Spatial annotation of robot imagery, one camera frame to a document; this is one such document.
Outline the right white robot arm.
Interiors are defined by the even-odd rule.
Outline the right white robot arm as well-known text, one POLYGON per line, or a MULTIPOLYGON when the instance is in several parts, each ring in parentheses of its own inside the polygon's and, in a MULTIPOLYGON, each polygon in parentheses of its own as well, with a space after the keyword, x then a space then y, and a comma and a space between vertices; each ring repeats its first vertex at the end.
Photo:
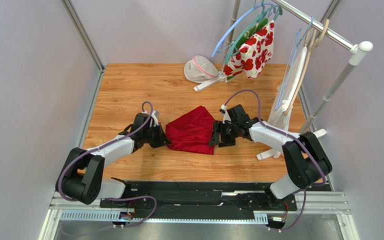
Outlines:
POLYGON ((230 147, 237 138, 244 138, 282 153, 287 173, 267 190, 273 199, 281 200, 305 190, 332 172, 332 164, 316 133, 285 131, 258 117, 250 118, 240 104, 232 108, 223 105, 220 112, 223 119, 214 122, 209 146, 230 147))

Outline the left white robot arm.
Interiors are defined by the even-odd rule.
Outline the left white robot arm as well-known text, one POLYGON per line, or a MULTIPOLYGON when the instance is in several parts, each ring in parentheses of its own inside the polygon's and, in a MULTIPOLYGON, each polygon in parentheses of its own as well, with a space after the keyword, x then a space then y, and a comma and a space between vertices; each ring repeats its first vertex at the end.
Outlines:
POLYGON ((85 205, 95 200, 120 199, 127 183, 120 179, 105 179, 104 169, 146 144, 153 149, 171 145, 158 116, 156 110, 138 113, 133 124, 110 141, 94 148, 73 148, 67 156, 55 190, 65 200, 85 205))

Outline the dark red cloth napkin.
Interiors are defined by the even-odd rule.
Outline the dark red cloth napkin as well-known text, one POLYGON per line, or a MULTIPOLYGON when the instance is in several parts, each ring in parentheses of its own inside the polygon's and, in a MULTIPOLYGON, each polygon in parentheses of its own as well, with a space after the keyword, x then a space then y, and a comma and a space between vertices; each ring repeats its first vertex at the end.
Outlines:
POLYGON ((171 141, 170 150, 196 154, 213 155, 214 147, 209 146, 215 119, 200 105, 190 112, 169 122, 165 134, 171 141))

